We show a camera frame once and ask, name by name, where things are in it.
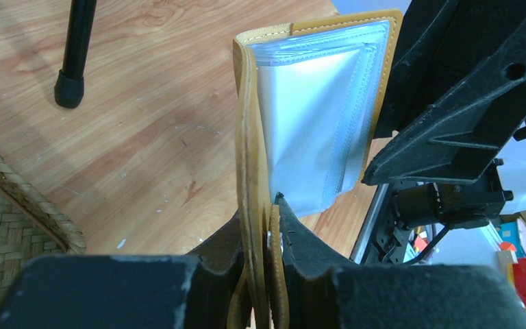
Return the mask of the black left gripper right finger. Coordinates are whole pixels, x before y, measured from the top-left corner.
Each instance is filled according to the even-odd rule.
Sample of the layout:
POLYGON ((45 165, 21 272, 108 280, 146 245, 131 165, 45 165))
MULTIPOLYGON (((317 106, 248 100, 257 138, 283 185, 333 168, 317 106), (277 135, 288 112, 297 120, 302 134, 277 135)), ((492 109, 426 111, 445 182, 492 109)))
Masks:
POLYGON ((482 266, 358 265, 279 208, 290 328, 526 328, 526 310, 482 266))

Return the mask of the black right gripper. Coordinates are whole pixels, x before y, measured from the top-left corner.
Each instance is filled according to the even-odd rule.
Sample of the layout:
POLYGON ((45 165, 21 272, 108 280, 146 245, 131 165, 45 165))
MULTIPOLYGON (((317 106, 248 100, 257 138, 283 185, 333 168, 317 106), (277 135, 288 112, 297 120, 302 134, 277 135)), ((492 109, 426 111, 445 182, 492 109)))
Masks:
POLYGON ((394 131, 367 166, 363 183, 384 185, 362 227, 362 262, 404 263, 419 226, 434 234, 416 261, 431 256, 450 230, 525 212, 526 122, 518 129, 525 119, 526 17, 489 58, 394 131))

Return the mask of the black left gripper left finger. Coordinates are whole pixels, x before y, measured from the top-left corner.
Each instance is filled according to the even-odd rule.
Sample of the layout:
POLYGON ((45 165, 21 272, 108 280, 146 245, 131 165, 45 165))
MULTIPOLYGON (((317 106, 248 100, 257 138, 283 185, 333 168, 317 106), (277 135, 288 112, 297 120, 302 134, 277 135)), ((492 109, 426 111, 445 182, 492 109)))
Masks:
POLYGON ((0 328, 224 328, 243 267, 233 216, 184 255, 41 256, 0 303, 0 328))

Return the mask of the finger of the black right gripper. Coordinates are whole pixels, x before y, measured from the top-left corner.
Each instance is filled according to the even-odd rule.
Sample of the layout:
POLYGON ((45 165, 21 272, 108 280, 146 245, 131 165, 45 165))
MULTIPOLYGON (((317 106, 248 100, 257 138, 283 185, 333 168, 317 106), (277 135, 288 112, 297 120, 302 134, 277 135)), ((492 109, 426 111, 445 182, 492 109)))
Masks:
POLYGON ((376 138, 406 128, 526 17, 526 1, 413 1, 405 13, 376 138))

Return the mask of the yellow leather card holder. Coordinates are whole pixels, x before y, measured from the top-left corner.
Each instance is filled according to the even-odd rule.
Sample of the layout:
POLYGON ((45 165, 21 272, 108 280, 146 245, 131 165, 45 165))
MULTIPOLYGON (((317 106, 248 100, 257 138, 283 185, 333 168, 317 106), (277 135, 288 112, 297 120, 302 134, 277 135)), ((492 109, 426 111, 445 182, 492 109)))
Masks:
POLYGON ((228 328, 287 328, 281 260, 286 197, 298 216, 328 209, 364 175, 403 14, 398 9, 284 23, 233 40, 236 183, 245 263, 228 328))

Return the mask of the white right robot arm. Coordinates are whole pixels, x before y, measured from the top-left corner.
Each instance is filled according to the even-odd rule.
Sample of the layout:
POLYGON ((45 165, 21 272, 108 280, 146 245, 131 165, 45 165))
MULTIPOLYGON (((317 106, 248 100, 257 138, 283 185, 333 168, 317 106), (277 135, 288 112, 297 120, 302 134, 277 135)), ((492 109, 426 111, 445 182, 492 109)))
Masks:
POLYGON ((351 260, 399 264, 419 226, 434 243, 526 210, 526 1, 412 1, 376 135, 390 142, 351 260))

